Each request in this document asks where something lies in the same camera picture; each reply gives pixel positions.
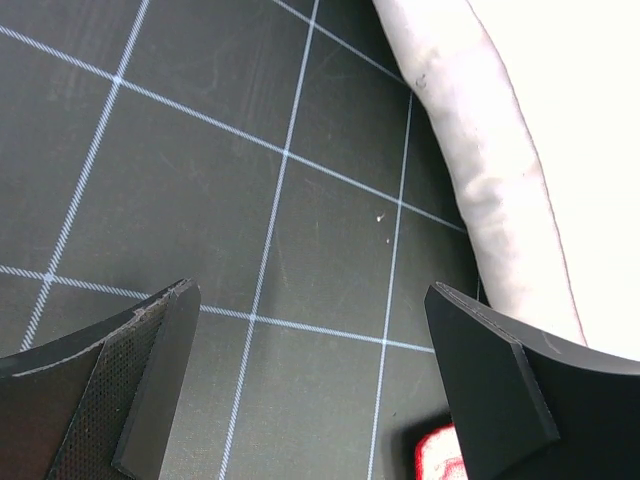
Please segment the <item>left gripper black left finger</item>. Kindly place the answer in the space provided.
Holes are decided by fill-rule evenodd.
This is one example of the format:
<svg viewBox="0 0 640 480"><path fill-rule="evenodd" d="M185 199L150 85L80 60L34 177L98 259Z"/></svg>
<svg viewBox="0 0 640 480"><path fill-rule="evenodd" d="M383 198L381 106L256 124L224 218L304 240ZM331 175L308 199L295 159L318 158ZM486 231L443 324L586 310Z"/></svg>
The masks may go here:
<svg viewBox="0 0 640 480"><path fill-rule="evenodd" d="M180 280L1 360L4 479L156 479L201 305Z"/></svg>

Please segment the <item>white pillow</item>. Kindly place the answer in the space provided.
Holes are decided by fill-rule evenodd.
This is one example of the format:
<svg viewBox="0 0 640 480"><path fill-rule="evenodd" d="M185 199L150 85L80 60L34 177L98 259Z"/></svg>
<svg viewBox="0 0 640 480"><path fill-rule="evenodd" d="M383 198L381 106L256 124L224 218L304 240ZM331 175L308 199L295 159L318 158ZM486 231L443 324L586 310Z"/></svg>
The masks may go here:
<svg viewBox="0 0 640 480"><path fill-rule="evenodd" d="M490 306L639 356L639 5L379 1Z"/></svg>

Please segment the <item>red cartoon print pillowcase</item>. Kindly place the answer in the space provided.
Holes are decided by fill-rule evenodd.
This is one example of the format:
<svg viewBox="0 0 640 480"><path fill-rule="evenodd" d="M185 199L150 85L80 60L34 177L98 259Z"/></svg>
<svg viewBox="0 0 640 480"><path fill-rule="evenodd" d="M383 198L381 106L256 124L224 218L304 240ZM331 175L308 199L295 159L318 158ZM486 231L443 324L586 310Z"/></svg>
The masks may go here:
<svg viewBox="0 0 640 480"><path fill-rule="evenodd" d="M427 434L415 449L417 480L467 480L456 429L445 425Z"/></svg>

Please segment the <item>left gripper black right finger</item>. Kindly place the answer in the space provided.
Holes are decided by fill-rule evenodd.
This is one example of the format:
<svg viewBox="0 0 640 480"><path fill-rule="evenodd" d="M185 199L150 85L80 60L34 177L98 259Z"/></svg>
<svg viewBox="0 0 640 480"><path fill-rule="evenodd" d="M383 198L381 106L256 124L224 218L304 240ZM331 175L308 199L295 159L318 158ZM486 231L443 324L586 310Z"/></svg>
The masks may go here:
<svg viewBox="0 0 640 480"><path fill-rule="evenodd" d="M636 479L639 364L437 282L433 349L471 479Z"/></svg>

